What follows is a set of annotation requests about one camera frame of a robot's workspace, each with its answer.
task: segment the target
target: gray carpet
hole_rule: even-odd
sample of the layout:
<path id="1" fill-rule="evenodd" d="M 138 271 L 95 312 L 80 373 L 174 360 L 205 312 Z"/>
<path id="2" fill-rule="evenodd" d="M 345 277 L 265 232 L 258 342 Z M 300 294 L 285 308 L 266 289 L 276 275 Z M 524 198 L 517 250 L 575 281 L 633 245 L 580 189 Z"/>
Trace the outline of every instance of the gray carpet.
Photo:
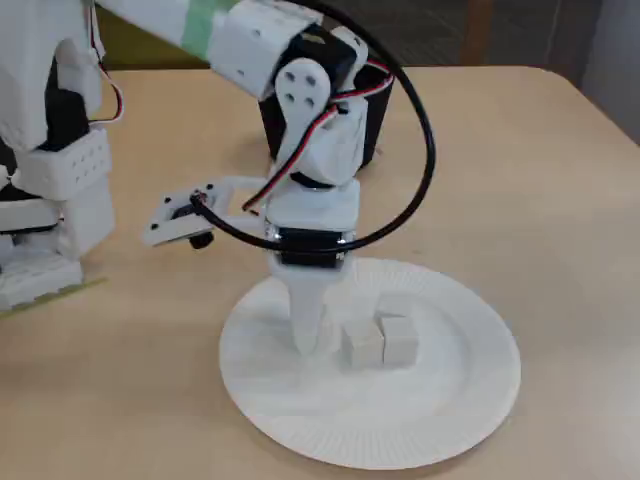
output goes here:
<path id="1" fill-rule="evenodd" d="M 326 0 L 361 21 L 407 65 L 456 65 L 467 0 Z M 489 62 L 545 63 L 557 0 L 496 0 Z"/>

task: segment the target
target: paper plate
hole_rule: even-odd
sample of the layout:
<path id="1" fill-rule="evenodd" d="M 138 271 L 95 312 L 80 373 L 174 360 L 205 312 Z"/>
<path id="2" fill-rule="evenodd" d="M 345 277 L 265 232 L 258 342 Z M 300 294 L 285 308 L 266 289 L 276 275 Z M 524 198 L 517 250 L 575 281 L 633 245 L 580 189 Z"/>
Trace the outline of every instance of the paper plate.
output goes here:
<path id="1" fill-rule="evenodd" d="M 339 325 L 371 318 L 381 293 L 423 310 L 419 359 L 352 371 Z M 224 383 L 242 413 L 286 448 L 335 465 L 398 470 L 459 455 L 494 432 L 520 387 L 520 356 L 500 316 L 454 280 L 415 265 L 357 259 L 326 297 L 323 353 L 293 345 L 287 290 L 270 278 L 235 307 L 220 339 Z"/>

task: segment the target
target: white robotic arm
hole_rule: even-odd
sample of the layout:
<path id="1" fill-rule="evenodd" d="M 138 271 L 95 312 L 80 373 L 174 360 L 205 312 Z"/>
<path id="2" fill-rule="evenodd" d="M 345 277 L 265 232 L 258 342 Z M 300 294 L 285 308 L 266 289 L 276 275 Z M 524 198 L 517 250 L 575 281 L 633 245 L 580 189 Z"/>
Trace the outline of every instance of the white robotic arm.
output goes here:
<path id="1" fill-rule="evenodd" d="M 170 201 L 163 202 L 145 233 L 149 244 L 183 238 L 191 238 L 197 246 L 210 242 L 206 232 L 211 225 L 189 207 L 196 190 L 203 203 L 229 224 L 266 231 L 270 240 L 283 244 L 335 247 L 354 237 L 359 184 L 353 176 L 362 164 L 367 118 L 364 95 L 354 91 L 355 76 L 368 58 L 361 39 L 343 27 L 327 32 L 318 25 L 321 15 L 286 2 L 100 3 L 207 60 L 214 71 L 256 99 L 277 101 L 285 120 L 268 179 L 220 179 L 167 196 Z M 9 188 L 26 195 L 19 201 L 0 202 L 4 270 L 0 308 L 6 309 L 80 282 L 78 259 L 112 230 L 113 212 L 106 132 L 95 126 L 68 132 L 59 128 L 62 122 L 55 111 L 56 101 L 63 102 L 61 110 L 66 112 L 81 99 L 79 117 L 86 117 L 100 105 L 96 68 L 100 44 L 92 33 L 97 28 L 93 4 L 14 0 L 2 9 L 0 137 L 15 152 L 18 165 Z M 54 58 L 57 82 L 51 87 Z M 60 92 L 62 99 L 57 98 Z M 305 181 L 293 180 L 291 174 Z M 259 191 L 247 206 L 257 216 L 226 214 L 239 185 Z M 310 353 L 317 343 L 324 291 L 342 278 L 348 255 L 271 253 L 269 257 L 273 273 L 291 292 L 298 348 Z M 41 284 L 11 275 L 25 266 L 36 271 L 44 268 L 43 262 L 52 261 L 60 268 L 49 268 L 51 278 Z"/>

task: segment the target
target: coiled black cable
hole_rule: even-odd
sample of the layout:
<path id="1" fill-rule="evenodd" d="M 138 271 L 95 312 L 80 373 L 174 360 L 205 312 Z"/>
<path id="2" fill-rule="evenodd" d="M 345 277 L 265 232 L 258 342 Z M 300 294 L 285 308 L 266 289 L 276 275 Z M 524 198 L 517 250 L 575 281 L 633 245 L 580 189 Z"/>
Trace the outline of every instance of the coiled black cable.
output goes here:
<path id="1" fill-rule="evenodd" d="M 356 240 L 353 240 L 348 243 L 344 243 L 341 245 L 336 245 L 335 247 L 327 247 L 327 248 L 307 248 L 304 246 L 293 246 L 287 245 L 283 246 L 280 243 L 272 242 L 270 240 L 265 240 L 260 237 L 256 237 L 254 235 L 248 234 L 235 228 L 233 225 L 225 222 L 221 217 L 216 215 L 211 209 L 209 209 L 204 203 L 202 203 L 200 197 L 198 195 L 191 196 L 191 204 L 193 205 L 195 213 L 201 215 L 205 218 L 209 223 L 213 226 L 219 228 L 223 232 L 231 235 L 237 240 L 241 242 L 247 243 L 254 247 L 262 248 L 265 250 L 271 250 L 275 252 L 286 252 L 286 253 L 298 253 L 298 254 L 308 254 L 308 255 L 317 255 L 317 254 L 339 254 L 345 252 L 351 252 L 354 250 L 358 250 L 360 248 L 364 248 L 369 246 L 378 240 L 383 239 L 384 237 L 390 235 L 395 232 L 401 226 L 403 226 L 412 216 L 413 214 L 420 208 L 420 205 L 424 201 L 424 198 L 429 190 L 429 186 L 431 185 L 431 181 L 433 179 L 433 175 L 435 172 L 436 166 L 436 145 L 435 140 L 433 138 L 433 131 L 431 129 L 431 124 L 429 122 L 429 117 L 427 116 L 427 112 L 422 105 L 422 101 L 420 100 L 420 96 L 416 91 L 415 87 L 409 80 L 409 77 L 402 69 L 402 65 L 396 60 L 396 58 L 382 45 L 372 34 L 370 34 L 365 28 L 361 27 L 357 22 L 352 20 L 348 15 L 336 10 L 333 7 L 330 7 L 318 0 L 288 0 L 291 3 L 296 3 L 300 6 L 311 8 L 319 13 L 322 13 L 326 17 L 332 18 L 338 23 L 342 24 L 349 30 L 351 30 L 354 34 L 364 40 L 365 43 L 369 45 L 380 57 L 380 59 L 389 67 L 389 70 L 393 75 L 395 75 L 397 81 L 402 85 L 402 88 L 406 92 L 409 100 L 411 101 L 411 105 L 413 106 L 418 120 L 420 121 L 420 126 L 422 128 L 424 134 L 424 140 L 427 147 L 427 157 L 425 169 L 422 175 L 422 179 L 420 180 L 420 185 L 418 189 L 409 203 L 407 207 L 398 215 L 394 220 L 389 222 L 386 226 L 376 230 L 375 232 L 367 235 L 366 237 L 362 237 Z"/>

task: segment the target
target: beige tabletop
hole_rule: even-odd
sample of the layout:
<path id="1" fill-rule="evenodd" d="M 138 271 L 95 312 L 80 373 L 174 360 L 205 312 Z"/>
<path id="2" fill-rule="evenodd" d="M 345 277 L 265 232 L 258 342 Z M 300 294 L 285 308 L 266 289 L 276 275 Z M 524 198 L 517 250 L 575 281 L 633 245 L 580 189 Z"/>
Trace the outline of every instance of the beige tabletop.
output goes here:
<path id="1" fill-rule="evenodd" d="M 288 452 L 227 396 L 218 337 L 267 275 L 223 234 L 209 249 L 146 248 L 164 192 L 262 174 L 252 99 L 208 72 L 116 75 L 117 231 L 84 260 L 107 282 L 0 320 L 2 480 L 621 479 L 640 475 L 640 152 L 561 78 L 527 68 L 410 71 L 439 165 L 410 224 L 363 256 L 414 262 L 478 292 L 521 349 L 513 414 L 441 465 L 358 472 Z M 361 175 L 360 232 L 396 214 L 424 161 L 395 93 Z"/>

